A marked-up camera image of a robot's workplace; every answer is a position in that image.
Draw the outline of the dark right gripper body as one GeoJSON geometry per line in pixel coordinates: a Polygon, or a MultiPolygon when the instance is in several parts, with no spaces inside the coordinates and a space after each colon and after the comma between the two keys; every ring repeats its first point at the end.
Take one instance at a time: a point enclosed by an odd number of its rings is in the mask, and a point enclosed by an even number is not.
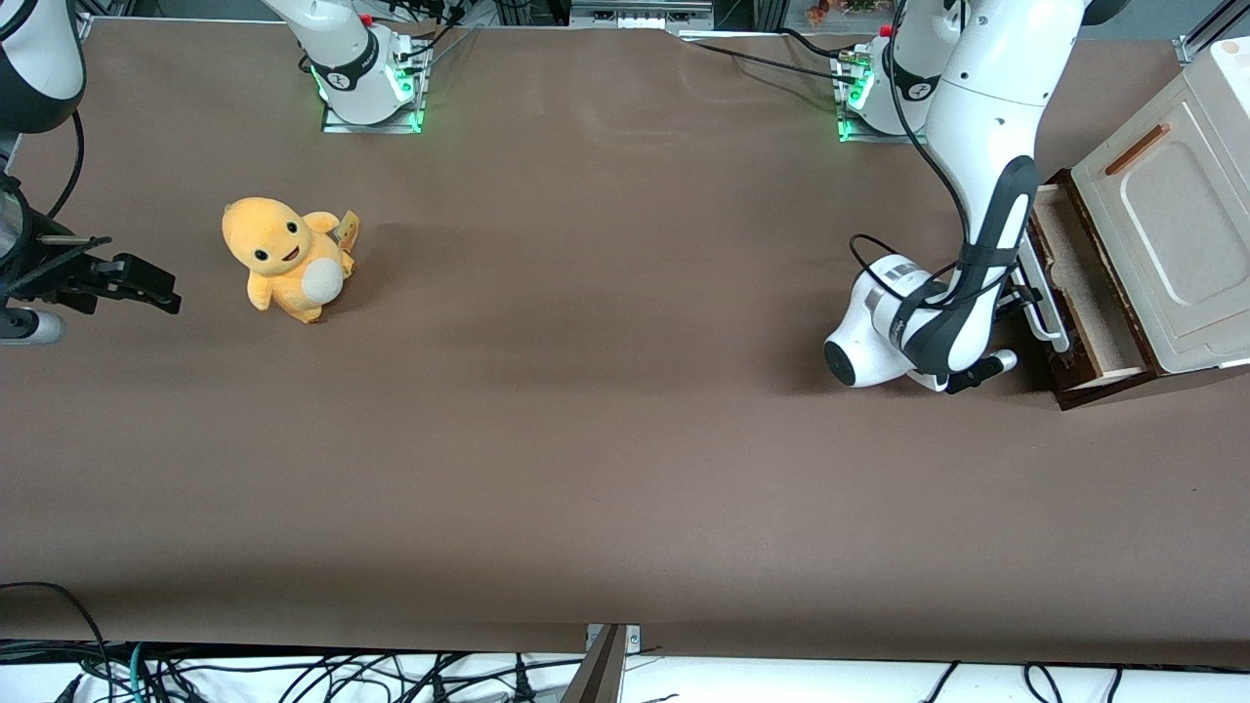
{"type": "Polygon", "coordinates": [[[2,258],[2,306],[10,300],[41,300],[80,314],[98,311],[98,296],[79,291],[72,279],[90,268],[98,236],[82,236],[58,223],[35,223],[2,258]]]}

